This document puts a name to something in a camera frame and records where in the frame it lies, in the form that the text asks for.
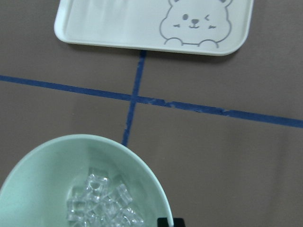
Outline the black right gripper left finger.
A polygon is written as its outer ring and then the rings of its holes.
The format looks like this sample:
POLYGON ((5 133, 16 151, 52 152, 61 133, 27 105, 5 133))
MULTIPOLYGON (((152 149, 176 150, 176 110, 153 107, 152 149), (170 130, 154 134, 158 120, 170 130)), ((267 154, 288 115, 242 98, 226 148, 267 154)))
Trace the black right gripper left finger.
POLYGON ((168 218, 158 218, 157 227, 170 227, 168 218))

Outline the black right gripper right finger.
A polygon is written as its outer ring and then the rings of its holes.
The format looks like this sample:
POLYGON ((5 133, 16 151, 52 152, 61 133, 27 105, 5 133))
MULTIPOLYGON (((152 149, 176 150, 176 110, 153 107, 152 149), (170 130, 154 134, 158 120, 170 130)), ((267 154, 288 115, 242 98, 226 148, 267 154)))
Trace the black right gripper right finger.
POLYGON ((185 221, 183 218, 173 218, 174 227, 186 227, 185 221))

